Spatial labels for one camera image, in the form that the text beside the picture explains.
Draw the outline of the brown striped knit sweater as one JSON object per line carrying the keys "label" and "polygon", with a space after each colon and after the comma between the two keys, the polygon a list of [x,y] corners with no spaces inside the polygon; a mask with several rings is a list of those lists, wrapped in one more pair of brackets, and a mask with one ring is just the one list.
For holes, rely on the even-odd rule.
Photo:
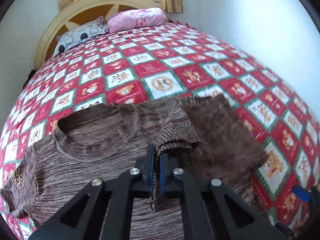
{"label": "brown striped knit sweater", "polygon": [[267,154],[221,94],[99,104],[62,118],[27,149],[1,197],[14,217],[41,226],[92,179],[132,168],[150,143],[156,157],[167,153],[197,178],[220,179],[263,211],[250,176]]}

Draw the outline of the red patchwork teddy bedspread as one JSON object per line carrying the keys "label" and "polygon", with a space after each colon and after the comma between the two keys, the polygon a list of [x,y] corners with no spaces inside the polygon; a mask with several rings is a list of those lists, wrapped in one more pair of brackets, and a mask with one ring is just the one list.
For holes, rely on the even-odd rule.
{"label": "red patchwork teddy bedspread", "polygon": [[277,74],[235,47],[168,23],[106,34],[50,57],[27,83],[1,134],[1,183],[57,120],[96,103],[223,94],[268,153],[252,177],[272,223],[296,229],[308,206],[292,188],[319,185],[319,120]]}

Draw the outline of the grey white patterned pillow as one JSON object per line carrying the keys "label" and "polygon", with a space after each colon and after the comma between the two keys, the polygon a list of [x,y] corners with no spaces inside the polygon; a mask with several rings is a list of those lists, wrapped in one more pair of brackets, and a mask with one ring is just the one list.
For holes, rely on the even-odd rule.
{"label": "grey white patterned pillow", "polygon": [[66,52],[71,48],[88,41],[90,38],[106,34],[103,28],[104,17],[99,16],[93,21],[87,22],[73,30],[58,36],[57,45],[54,49],[53,56]]}

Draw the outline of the pink pillow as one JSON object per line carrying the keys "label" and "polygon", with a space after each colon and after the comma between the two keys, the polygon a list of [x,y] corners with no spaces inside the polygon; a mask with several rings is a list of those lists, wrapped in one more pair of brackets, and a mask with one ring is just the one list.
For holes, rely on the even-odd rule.
{"label": "pink pillow", "polygon": [[162,25],[166,20],[166,14],[160,8],[133,9],[118,12],[107,20],[106,27],[109,33],[116,33],[135,28]]}

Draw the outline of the cream wooden headboard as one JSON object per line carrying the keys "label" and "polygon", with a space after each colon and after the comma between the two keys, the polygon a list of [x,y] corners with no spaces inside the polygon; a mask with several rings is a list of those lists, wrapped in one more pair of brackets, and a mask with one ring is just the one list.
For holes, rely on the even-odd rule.
{"label": "cream wooden headboard", "polygon": [[60,11],[42,35],[35,55],[34,69],[38,70],[53,54],[57,36],[99,16],[110,17],[119,11],[157,6],[152,0],[78,0],[71,3]]}

